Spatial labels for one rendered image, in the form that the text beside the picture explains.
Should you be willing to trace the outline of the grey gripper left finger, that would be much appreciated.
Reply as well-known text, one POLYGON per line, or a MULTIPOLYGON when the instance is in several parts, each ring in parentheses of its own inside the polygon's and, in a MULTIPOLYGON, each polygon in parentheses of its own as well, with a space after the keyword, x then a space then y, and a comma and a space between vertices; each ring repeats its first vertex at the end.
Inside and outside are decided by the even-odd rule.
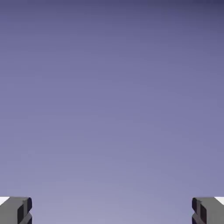
POLYGON ((32 224, 31 197, 0 196, 0 224, 32 224))

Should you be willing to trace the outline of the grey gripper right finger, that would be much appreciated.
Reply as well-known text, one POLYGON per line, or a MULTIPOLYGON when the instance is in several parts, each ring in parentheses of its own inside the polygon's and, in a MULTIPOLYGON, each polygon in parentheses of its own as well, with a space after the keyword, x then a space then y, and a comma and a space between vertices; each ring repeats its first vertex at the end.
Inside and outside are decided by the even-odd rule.
POLYGON ((223 197, 193 197, 192 224, 224 224, 223 197))

